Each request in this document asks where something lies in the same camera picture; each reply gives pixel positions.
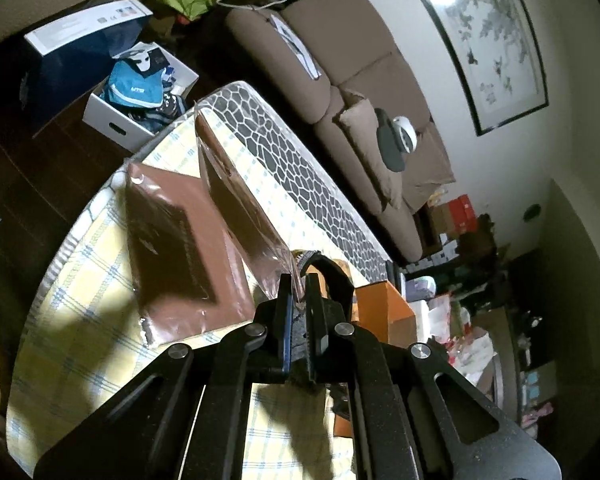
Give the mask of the papers on sofa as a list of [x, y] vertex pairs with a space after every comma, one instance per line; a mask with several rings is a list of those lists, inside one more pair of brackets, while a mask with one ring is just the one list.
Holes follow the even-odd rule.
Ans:
[[317, 80], [322, 76], [321, 70], [314, 61], [312, 54], [304, 45], [302, 40], [294, 33], [294, 31], [276, 15], [271, 14], [268, 20], [273, 25], [278, 33], [278, 36], [283, 39], [283, 42], [294, 54], [302, 68], [310, 76], [312, 80]]

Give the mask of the white round device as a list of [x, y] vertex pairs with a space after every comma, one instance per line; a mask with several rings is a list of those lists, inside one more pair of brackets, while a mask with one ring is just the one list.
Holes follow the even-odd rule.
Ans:
[[411, 121], [405, 116], [398, 116], [391, 122], [396, 146], [402, 153], [411, 154], [417, 148], [417, 132]]

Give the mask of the brown cushion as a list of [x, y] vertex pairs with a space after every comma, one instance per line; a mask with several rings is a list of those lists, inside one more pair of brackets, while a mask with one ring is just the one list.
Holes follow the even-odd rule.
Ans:
[[376, 136], [378, 121], [372, 103], [353, 90], [341, 89], [340, 96], [344, 109], [337, 115], [338, 124], [343, 128], [380, 199], [385, 205], [400, 209], [402, 177], [389, 170], [381, 158]]

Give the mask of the black pad on cushion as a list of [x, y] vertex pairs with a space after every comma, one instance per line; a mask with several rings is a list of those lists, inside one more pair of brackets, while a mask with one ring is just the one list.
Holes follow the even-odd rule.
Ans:
[[374, 108], [378, 121], [376, 130], [377, 144], [386, 167], [400, 174], [405, 169], [404, 151], [400, 133], [389, 115], [379, 107]]

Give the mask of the framed ink painting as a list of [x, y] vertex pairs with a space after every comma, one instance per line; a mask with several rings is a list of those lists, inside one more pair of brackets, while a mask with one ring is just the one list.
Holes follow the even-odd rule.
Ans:
[[420, 0], [448, 50], [476, 135], [548, 105], [538, 38], [524, 0]]

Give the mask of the brown sofa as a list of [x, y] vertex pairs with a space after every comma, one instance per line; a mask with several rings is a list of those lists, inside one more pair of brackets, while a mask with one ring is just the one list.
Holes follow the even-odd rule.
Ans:
[[416, 214], [454, 182], [422, 90], [370, 0], [233, 9], [225, 24], [259, 90], [362, 210], [392, 258], [424, 248]]

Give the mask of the white storage box with clothes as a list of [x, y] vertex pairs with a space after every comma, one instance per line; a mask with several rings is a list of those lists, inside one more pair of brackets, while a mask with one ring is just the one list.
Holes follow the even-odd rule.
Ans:
[[163, 47], [139, 42], [114, 58], [111, 73], [88, 97], [83, 121], [136, 152], [186, 112], [197, 80]]

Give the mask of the grey pebble pattern table cover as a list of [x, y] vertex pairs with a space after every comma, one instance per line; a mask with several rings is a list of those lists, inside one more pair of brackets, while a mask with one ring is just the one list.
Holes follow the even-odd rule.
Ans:
[[393, 280], [393, 264], [376, 236], [250, 84], [227, 84], [197, 107], [289, 248], [346, 262], [356, 286]]

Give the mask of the yellow plaid tablecloth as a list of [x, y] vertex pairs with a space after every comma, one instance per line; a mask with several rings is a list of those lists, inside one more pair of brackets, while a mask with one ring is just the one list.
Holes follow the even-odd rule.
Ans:
[[[311, 220], [283, 187], [265, 177], [264, 162], [240, 148], [237, 136], [215, 112], [204, 111], [212, 127], [219, 127], [221, 145], [246, 170], [246, 183], [275, 229], [290, 249], [317, 249], [332, 260], [345, 262], [355, 285], [368, 284], [360, 266], [352, 263]], [[197, 136], [189, 118], [169, 133], [145, 157], [145, 165], [200, 177]], [[21, 337], [6, 415], [9, 455], [32, 478], [38, 460], [71, 430], [125, 386], [169, 347], [148, 348], [140, 336], [140, 315], [132, 292], [131, 267], [126, 244], [123, 197], [124, 169], [117, 170], [114, 191], [99, 193], [108, 200], [97, 217], [83, 229], [79, 243], [69, 252], [57, 278], [41, 285]], [[277, 393], [266, 396], [255, 386], [249, 414], [249, 441], [245, 455], [247, 479], [272, 475], [309, 479], [309, 466], [301, 466], [291, 452], [289, 430], [272, 422], [265, 405], [275, 404]]]

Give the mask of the orange cardboard box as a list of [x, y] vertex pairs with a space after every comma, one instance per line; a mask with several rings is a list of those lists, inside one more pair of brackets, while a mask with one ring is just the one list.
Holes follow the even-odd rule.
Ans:
[[416, 315], [388, 281], [355, 289], [351, 321], [384, 344], [407, 349], [417, 341]]

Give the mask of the black patterned headband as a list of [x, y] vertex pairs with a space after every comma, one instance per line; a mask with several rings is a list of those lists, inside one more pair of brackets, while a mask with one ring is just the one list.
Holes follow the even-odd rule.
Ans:
[[340, 304], [344, 319], [351, 321], [354, 286], [352, 278], [340, 261], [326, 257], [318, 250], [294, 250], [292, 252], [301, 276], [316, 274], [323, 298]]

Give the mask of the white lid blue box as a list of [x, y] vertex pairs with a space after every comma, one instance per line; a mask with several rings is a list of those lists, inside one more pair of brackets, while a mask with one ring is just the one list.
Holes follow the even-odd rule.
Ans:
[[31, 59], [21, 95], [27, 130], [37, 134], [103, 81], [114, 57], [134, 46], [151, 15], [140, 0], [117, 0], [25, 34]]

